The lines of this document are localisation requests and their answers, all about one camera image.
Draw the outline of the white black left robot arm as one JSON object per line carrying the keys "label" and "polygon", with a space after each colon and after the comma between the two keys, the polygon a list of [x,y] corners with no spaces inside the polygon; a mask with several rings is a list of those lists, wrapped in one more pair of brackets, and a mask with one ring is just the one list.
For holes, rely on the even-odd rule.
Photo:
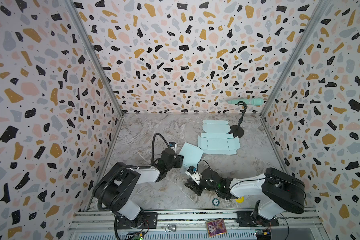
{"label": "white black left robot arm", "polygon": [[136,185],[163,180],[171,169],[181,168],[183,160],[182,155],[178,155],[171,148],[166,148],[161,157],[149,166],[126,165],[118,162],[94,188],[93,196],[98,200],[98,210],[110,211],[117,217],[140,223],[144,210],[130,200]]}

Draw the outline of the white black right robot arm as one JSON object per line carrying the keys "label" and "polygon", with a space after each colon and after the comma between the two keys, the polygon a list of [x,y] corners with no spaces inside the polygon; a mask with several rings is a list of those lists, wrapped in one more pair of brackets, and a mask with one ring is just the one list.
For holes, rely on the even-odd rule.
{"label": "white black right robot arm", "polygon": [[266,196],[267,200],[258,200],[254,210],[244,218],[247,226],[267,226],[278,214],[302,214],[305,210],[305,184],[275,168],[267,168],[265,173],[246,179],[223,178],[210,168],[199,173],[193,166],[188,168],[186,174],[190,178],[185,186],[198,196],[204,190],[215,192],[224,200]]}

